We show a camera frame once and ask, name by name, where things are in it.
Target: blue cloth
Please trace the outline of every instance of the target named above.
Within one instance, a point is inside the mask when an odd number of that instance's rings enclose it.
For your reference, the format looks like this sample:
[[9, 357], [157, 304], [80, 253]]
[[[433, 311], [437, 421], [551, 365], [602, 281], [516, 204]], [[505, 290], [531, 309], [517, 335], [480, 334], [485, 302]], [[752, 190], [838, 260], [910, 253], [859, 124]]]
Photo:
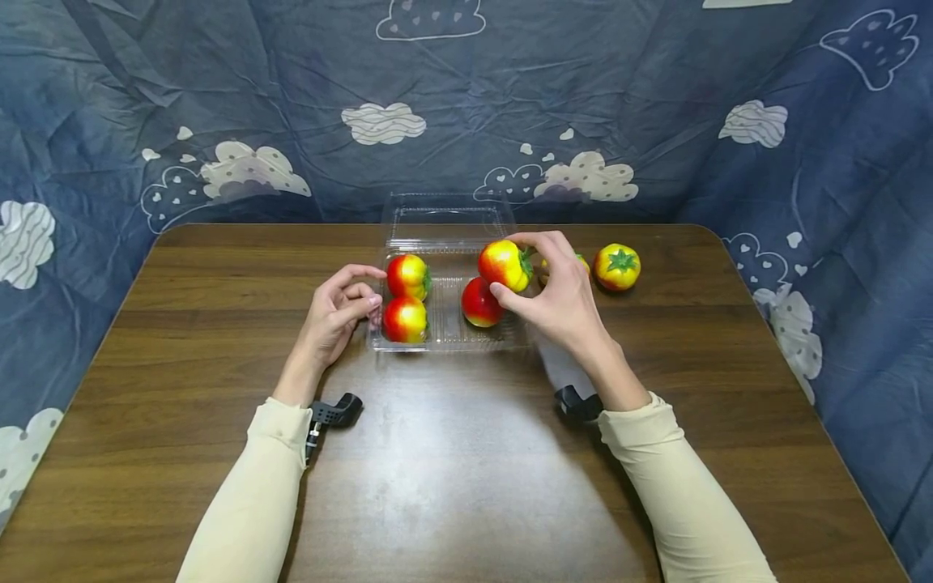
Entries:
[[525, 222], [717, 232], [933, 579], [933, 8], [735, 4], [0, 6], [0, 525], [159, 233], [505, 193]]

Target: tomato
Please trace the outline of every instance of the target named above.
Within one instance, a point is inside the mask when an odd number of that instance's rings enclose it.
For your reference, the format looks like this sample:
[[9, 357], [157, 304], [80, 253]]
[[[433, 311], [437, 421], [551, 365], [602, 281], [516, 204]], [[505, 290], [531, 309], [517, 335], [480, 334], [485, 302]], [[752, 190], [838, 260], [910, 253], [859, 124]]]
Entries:
[[603, 287], [622, 291], [635, 285], [641, 273], [641, 259], [632, 247], [612, 243], [596, 254], [592, 268]]
[[[579, 253], [577, 253], [577, 259], [579, 259], [580, 263], [583, 264], [583, 267], [586, 268], [586, 274], [590, 275], [592, 272], [590, 271], [590, 264], [586, 262], [586, 259], [584, 259], [583, 256]], [[542, 259], [541, 260], [541, 274], [537, 276], [538, 281], [541, 282], [541, 287], [544, 287], [545, 285], [548, 284], [549, 278], [550, 278], [550, 273], [548, 272], [548, 260]]]
[[392, 342], [424, 342], [427, 310], [418, 298], [395, 298], [383, 310], [383, 331]]
[[529, 255], [530, 251], [522, 251], [512, 241], [493, 241], [480, 253], [480, 276], [490, 284], [499, 282], [519, 293], [528, 287], [528, 282], [531, 281]]
[[489, 291], [489, 283], [481, 277], [474, 277], [466, 284], [460, 297], [460, 308], [466, 320], [480, 328], [495, 326], [505, 313], [493, 292]]
[[425, 262], [418, 256], [400, 255], [389, 263], [385, 272], [389, 291], [396, 298], [418, 298], [425, 301], [431, 289], [431, 273]]

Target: beige sleeve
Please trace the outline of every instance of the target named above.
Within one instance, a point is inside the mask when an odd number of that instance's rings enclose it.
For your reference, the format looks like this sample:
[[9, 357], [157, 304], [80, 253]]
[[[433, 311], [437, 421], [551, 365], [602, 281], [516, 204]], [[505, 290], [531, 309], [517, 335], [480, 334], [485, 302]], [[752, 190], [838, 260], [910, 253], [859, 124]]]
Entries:
[[272, 398], [256, 410], [246, 447], [201, 519], [179, 582], [278, 580], [295, 522], [310, 424], [309, 409]]
[[739, 511], [684, 439], [670, 405], [652, 393], [641, 409], [604, 411], [599, 428], [651, 519], [667, 583], [776, 581]]

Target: left hand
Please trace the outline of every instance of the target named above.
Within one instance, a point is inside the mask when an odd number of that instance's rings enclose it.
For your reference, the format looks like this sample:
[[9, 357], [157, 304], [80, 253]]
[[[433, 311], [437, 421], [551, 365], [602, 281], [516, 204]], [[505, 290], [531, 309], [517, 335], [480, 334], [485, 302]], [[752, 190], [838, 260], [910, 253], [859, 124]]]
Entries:
[[308, 317], [272, 397], [286, 405], [311, 404], [324, 369], [343, 354], [356, 324], [383, 303], [369, 285], [354, 282], [358, 277], [383, 279], [385, 272], [347, 265], [314, 291]]

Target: brown table surface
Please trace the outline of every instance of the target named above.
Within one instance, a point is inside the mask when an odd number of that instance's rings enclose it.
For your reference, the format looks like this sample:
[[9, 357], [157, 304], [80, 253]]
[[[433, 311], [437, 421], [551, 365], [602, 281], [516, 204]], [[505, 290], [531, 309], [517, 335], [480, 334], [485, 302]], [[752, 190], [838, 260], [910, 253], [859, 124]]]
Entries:
[[[906, 580], [720, 240], [562, 229], [585, 257], [639, 251], [637, 287], [596, 294], [606, 326], [778, 578]], [[174, 580], [312, 292], [381, 246], [359, 225], [163, 235], [0, 537], [0, 581]], [[592, 431], [560, 421], [532, 355], [377, 356], [363, 340], [324, 398], [366, 408], [306, 474], [283, 580], [660, 580], [631, 485]]]

